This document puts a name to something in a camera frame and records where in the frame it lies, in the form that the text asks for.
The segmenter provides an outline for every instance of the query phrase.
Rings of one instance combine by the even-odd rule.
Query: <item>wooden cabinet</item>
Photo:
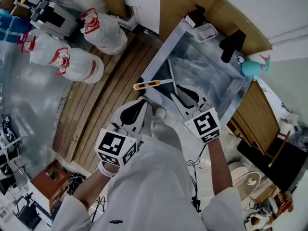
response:
[[[29,183],[34,200],[50,212],[65,193],[68,178],[69,174],[60,168],[57,161],[53,161]]]
[[[249,146],[259,149],[263,155],[272,158],[271,164],[280,153],[290,132],[287,135],[280,133],[280,127],[271,106],[257,81],[252,81],[242,102],[227,124],[231,132],[245,140]],[[268,153],[278,135],[285,137],[284,143],[275,155]]]

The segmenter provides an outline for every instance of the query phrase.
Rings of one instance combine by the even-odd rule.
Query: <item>wooden floor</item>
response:
[[[104,63],[104,74],[96,84],[74,82],[64,105],[53,149],[67,161],[74,160],[94,172],[99,159],[94,151],[96,138],[113,112],[135,100],[139,93],[132,87],[156,55],[157,50],[128,33],[128,47],[118,55],[91,53]]]

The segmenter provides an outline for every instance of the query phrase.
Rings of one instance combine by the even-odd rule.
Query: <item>white wall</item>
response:
[[[308,25],[308,0],[228,0],[270,39]]]
[[[139,24],[159,33],[160,0],[124,0],[125,4],[137,10]]]
[[[228,1],[241,11],[270,43],[308,34],[308,0]],[[125,0],[125,3],[136,7],[142,26],[159,33],[160,0]],[[274,45],[274,51],[271,53],[273,61],[305,58],[307,55],[304,48],[308,48],[308,39]]]
[[[308,225],[308,172],[293,193],[292,212],[281,214],[273,223],[274,231],[304,231]]]
[[[274,62],[260,78],[308,126],[308,58]]]

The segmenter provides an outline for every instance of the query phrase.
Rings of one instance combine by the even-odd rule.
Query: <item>cable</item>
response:
[[[95,215],[96,215],[96,212],[97,212],[97,211],[99,211],[99,212],[105,212],[105,202],[106,202],[105,196],[103,196],[102,199],[100,199],[100,197],[98,197],[98,201],[95,202],[95,203],[97,203],[97,206],[96,206],[96,208],[95,208],[95,211],[94,211],[94,212],[91,214],[91,216],[90,216],[90,219],[91,219],[91,217],[92,217],[92,215],[93,215],[93,218],[92,218],[92,221],[91,221],[91,222],[94,221],[94,218],[95,218]],[[98,210],[98,206],[100,206],[100,205],[102,205],[103,211]]]
[[[86,180],[87,177],[85,177],[82,174],[79,174],[77,172],[71,174],[68,180],[68,189],[67,193],[71,196],[74,195],[74,192],[76,191],[77,187]]]
[[[198,184],[197,184],[197,173],[196,173],[196,166],[199,165],[200,161],[201,161],[201,155],[205,149],[206,144],[203,146],[199,156],[197,157],[197,159],[195,161],[193,160],[188,160],[186,162],[187,166],[192,166],[193,170],[194,170],[194,178],[190,175],[191,179],[192,179],[192,184],[194,186],[194,191],[195,191],[195,197],[192,197],[192,204],[193,206],[196,208],[197,212],[201,212],[200,210],[200,203],[201,201],[198,200]]]

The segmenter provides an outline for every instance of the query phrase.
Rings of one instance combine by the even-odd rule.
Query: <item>hand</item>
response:
[[[104,167],[105,167],[105,169],[107,169],[111,173],[116,173],[120,169],[120,167],[114,166],[114,165],[109,164],[109,163],[105,163]]]

